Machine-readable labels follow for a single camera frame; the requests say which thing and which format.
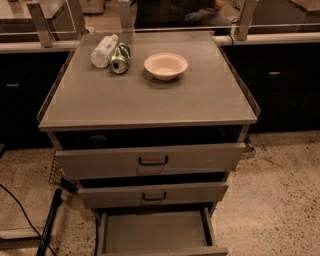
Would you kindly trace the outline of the dark counter cabinets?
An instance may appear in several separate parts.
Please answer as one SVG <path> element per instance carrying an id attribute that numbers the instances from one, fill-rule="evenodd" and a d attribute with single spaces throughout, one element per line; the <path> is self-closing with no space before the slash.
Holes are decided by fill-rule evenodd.
<path id="1" fill-rule="evenodd" d="M 251 133 L 320 128 L 320 44 L 224 46 L 261 109 Z M 1 142 L 11 149 L 49 147 L 36 116 L 69 53 L 0 56 Z"/>

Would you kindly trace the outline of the left metal railing post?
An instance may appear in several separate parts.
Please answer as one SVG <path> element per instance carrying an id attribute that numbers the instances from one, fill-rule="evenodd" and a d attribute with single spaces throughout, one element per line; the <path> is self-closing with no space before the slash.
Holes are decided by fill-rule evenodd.
<path id="1" fill-rule="evenodd" d="M 39 2 L 28 2 L 27 8 L 37 31 L 40 44 L 44 48 L 53 46 L 53 37 Z"/>

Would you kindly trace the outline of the black metal bar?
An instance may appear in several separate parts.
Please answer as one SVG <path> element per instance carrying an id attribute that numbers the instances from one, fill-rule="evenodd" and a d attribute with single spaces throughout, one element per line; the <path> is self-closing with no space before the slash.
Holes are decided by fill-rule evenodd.
<path id="1" fill-rule="evenodd" d="M 38 246 L 36 256 L 45 256 L 46 249 L 49 247 L 51 231 L 53 228 L 54 220 L 57 214 L 57 210 L 62 203 L 62 190 L 60 188 L 55 190 L 50 210 L 47 216 L 44 230 L 41 235 L 41 240 Z"/>

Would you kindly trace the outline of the grey middle drawer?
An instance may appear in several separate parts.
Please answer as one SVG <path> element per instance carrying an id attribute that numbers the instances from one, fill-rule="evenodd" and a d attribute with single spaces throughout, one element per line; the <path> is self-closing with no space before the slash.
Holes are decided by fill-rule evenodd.
<path id="1" fill-rule="evenodd" d="M 140 207 L 221 201 L 228 186 L 224 182 L 200 182 L 128 187 L 79 189 L 86 208 Z"/>

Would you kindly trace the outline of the grey top drawer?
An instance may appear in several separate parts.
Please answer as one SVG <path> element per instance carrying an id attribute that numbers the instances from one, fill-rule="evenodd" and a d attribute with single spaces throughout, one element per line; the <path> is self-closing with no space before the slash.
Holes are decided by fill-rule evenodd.
<path id="1" fill-rule="evenodd" d="M 244 143 L 57 151 L 70 179 L 102 179 L 232 171 Z"/>

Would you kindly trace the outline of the green soda can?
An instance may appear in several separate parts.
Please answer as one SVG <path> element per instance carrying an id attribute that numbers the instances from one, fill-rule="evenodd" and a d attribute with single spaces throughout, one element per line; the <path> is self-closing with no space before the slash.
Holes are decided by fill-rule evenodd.
<path id="1" fill-rule="evenodd" d="M 130 65 L 130 48 L 125 43 L 120 43 L 114 50 L 111 58 L 110 68 L 116 74 L 125 73 Z"/>

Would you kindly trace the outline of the metal railing post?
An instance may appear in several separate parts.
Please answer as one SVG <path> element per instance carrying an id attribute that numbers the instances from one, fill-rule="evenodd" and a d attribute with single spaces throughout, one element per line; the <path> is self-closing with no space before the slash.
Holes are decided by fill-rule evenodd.
<path id="1" fill-rule="evenodd" d="M 258 0 L 236 0 L 237 6 L 240 8 L 240 14 L 234 35 L 239 41 L 247 39 L 257 2 Z"/>
<path id="2" fill-rule="evenodd" d="M 53 46 L 53 37 L 39 2 L 28 2 L 27 8 L 37 31 L 40 44 L 44 48 Z"/>
<path id="3" fill-rule="evenodd" d="M 123 32 L 132 31 L 130 0 L 118 0 L 120 23 Z"/>

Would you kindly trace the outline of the person in background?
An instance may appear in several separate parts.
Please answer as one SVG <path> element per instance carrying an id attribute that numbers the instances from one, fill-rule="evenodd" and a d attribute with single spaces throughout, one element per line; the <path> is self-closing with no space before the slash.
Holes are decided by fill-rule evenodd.
<path id="1" fill-rule="evenodd" d="M 228 34 L 231 21 L 219 13 L 221 0 L 136 0 L 135 29 L 208 27 Z"/>

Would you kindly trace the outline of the white paper bowl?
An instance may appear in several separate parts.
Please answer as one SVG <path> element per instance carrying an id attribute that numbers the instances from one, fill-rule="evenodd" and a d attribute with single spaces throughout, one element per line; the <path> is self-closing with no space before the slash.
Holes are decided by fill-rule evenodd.
<path id="1" fill-rule="evenodd" d="M 144 61 L 144 68 L 156 79 L 170 81 L 186 71 L 188 62 L 174 53 L 157 53 Z"/>

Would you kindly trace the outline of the white plastic bottle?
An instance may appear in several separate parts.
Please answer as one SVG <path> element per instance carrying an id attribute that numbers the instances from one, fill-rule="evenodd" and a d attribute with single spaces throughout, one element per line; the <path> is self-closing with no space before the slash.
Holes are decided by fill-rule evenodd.
<path id="1" fill-rule="evenodd" d="M 118 44 L 118 36 L 105 36 L 91 53 L 91 63 L 97 68 L 106 68 Z"/>

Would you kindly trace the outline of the middle metal railing post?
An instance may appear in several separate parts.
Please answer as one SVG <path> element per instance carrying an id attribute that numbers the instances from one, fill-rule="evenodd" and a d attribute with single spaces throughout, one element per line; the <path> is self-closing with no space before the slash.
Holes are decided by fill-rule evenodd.
<path id="1" fill-rule="evenodd" d="M 132 31 L 130 0 L 118 0 L 120 23 L 123 32 Z"/>

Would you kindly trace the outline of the grey metal drawer cabinet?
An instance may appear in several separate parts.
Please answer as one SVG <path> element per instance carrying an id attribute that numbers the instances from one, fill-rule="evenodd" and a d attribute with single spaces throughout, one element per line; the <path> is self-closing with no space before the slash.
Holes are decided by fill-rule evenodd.
<path id="1" fill-rule="evenodd" d="M 57 151 L 244 143 L 260 109 L 209 32 L 134 33 L 122 75 L 92 66 L 97 41 L 88 35 L 72 53 L 39 114 L 41 131 Z M 170 81 L 156 79 L 144 61 L 174 53 L 188 62 Z M 224 182 L 231 171 L 75 180 L 79 189 Z M 146 205 L 166 207 L 216 202 Z"/>

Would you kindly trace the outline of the grey drawer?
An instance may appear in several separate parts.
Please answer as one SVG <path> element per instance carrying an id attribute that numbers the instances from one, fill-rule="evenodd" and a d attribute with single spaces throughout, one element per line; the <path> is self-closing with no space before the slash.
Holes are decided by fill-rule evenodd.
<path id="1" fill-rule="evenodd" d="M 128 187 L 79 189 L 86 208 L 140 207 L 221 201 L 228 186 L 224 182 L 200 182 Z"/>
<path id="2" fill-rule="evenodd" d="M 207 208 L 103 213 L 96 256 L 227 256 L 215 242 Z"/>
<path id="3" fill-rule="evenodd" d="M 232 171 L 244 143 L 57 151 L 70 179 L 102 179 Z"/>

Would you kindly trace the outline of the right metal railing post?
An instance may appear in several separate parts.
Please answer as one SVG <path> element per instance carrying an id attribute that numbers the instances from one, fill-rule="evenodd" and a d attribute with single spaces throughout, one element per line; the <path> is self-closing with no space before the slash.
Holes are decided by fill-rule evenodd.
<path id="1" fill-rule="evenodd" d="M 237 6 L 240 8 L 240 14 L 234 35 L 239 41 L 247 39 L 257 2 L 258 0 L 236 0 Z"/>

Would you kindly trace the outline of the grey bottom drawer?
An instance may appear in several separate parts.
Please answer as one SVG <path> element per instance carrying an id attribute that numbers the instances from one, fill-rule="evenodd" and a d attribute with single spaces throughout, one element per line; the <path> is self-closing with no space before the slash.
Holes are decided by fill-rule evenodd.
<path id="1" fill-rule="evenodd" d="M 103 213 L 96 256 L 227 256 L 215 242 L 207 208 Z"/>

